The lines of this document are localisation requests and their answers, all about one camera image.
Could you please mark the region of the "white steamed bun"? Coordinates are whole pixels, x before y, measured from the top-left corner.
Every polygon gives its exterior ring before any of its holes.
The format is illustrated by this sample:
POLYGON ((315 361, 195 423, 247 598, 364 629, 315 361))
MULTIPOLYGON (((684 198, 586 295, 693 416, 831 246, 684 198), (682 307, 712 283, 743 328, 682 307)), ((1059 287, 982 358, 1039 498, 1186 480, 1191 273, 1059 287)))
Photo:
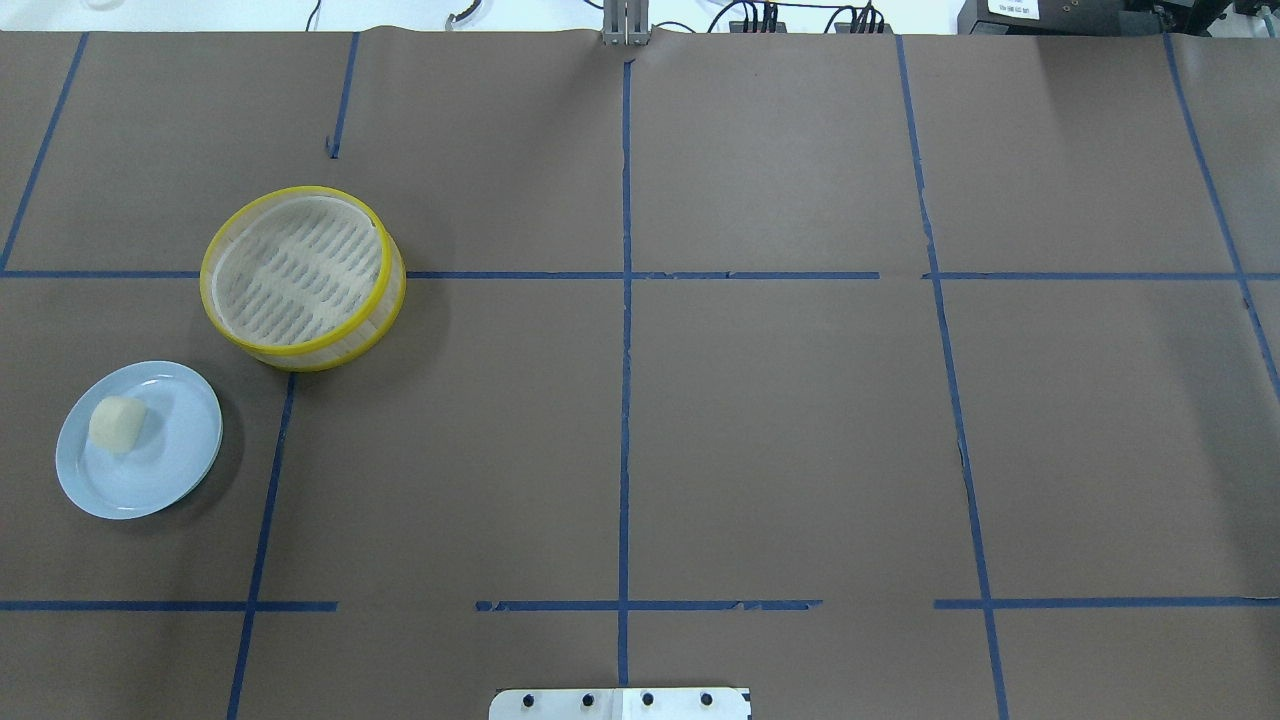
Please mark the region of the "white steamed bun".
POLYGON ((90 415, 88 441, 110 454, 128 454, 137 445, 148 409, 138 398, 108 396, 90 415))

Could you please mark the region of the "light blue plate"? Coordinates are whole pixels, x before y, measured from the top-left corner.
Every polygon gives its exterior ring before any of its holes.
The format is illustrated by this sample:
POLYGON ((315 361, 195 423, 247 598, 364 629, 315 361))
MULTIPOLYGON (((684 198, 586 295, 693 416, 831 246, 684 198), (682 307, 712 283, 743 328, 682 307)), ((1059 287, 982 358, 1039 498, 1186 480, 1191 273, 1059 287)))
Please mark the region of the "light blue plate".
POLYGON ((184 498, 211 470, 223 438, 212 387, 179 363, 150 360, 116 369, 91 386, 67 414, 55 445, 64 495, 96 518, 132 520, 184 498), (90 415, 108 396, 148 409, 137 445, 115 455, 88 441, 90 415))

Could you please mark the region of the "black box with label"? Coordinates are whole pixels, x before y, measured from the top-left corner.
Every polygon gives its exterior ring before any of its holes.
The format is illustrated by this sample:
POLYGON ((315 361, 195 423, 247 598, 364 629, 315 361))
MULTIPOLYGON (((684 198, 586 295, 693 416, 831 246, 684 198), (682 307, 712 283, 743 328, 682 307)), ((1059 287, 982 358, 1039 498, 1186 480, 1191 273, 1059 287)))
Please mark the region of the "black box with label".
POLYGON ((964 1, 957 35, 1276 38, 1276 1, 964 1))

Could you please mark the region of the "aluminium frame post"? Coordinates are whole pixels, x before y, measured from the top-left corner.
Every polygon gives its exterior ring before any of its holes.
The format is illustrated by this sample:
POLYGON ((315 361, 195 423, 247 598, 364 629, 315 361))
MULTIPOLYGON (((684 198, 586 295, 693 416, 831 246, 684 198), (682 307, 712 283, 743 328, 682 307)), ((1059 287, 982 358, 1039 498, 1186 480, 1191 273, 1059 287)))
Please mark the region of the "aluminium frame post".
POLYGON ((644 46, 652 38, 648 0, 603 0, 602 41, 605 46, 644 46))

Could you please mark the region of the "metal base plate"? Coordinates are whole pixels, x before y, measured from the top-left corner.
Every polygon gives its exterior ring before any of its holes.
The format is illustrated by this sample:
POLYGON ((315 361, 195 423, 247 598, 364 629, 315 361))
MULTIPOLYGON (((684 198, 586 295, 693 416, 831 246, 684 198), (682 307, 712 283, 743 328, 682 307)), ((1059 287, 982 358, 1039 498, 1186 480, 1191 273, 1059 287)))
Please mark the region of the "metal base plate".
POLYGON ((750 692, 732 687, 507 689, 489 719, 751 719, 750 692))

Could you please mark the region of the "brown paper table cover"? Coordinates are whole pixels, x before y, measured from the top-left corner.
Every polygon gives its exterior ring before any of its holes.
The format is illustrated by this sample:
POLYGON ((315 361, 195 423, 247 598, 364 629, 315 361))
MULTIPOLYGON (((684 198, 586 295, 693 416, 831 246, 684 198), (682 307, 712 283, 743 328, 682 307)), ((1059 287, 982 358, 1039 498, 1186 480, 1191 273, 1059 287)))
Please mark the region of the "brown paper table cover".
POLYGON ((3 716, 1277 716, 1277 42, 3 35, 3 716), (209 320, 248 202, 399 247, 352 363, 209 320), (197 372, 209 474, 59 430, 197 372))

